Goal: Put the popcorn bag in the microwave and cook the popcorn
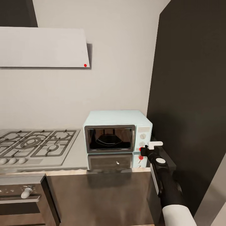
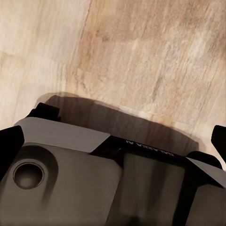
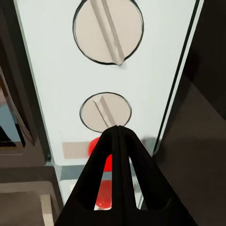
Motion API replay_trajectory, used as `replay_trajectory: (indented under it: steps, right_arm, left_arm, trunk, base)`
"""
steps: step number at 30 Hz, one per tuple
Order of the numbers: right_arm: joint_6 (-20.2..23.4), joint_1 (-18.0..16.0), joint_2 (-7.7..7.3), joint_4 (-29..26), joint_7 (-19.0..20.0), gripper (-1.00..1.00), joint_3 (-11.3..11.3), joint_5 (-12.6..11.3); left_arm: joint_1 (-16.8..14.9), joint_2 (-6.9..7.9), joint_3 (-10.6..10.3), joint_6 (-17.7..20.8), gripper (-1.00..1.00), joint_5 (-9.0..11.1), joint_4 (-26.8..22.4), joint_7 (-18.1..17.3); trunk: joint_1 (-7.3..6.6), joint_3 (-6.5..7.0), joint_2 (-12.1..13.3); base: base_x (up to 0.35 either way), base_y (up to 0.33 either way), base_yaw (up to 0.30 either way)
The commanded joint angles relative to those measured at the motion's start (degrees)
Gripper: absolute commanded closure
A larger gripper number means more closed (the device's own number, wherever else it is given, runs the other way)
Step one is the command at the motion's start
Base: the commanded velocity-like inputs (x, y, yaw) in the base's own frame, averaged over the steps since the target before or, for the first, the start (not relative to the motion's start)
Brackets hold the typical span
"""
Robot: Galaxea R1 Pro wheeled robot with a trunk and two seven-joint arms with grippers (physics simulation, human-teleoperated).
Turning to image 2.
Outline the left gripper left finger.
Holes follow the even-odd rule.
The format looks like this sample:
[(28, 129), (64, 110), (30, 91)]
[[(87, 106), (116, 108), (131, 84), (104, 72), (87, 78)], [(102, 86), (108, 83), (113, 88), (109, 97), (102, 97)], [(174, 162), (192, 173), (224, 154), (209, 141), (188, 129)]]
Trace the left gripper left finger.
[(0, 181), (24, 144), (20, 125), (0, 130)]

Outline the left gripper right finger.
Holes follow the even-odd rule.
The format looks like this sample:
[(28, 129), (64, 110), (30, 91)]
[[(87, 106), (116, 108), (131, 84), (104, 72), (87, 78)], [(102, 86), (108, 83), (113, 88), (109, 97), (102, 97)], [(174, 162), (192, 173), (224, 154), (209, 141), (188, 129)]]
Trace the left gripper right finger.
[(216, 125), (212, 132), (211, 142), (226, 163), (226, 127)]

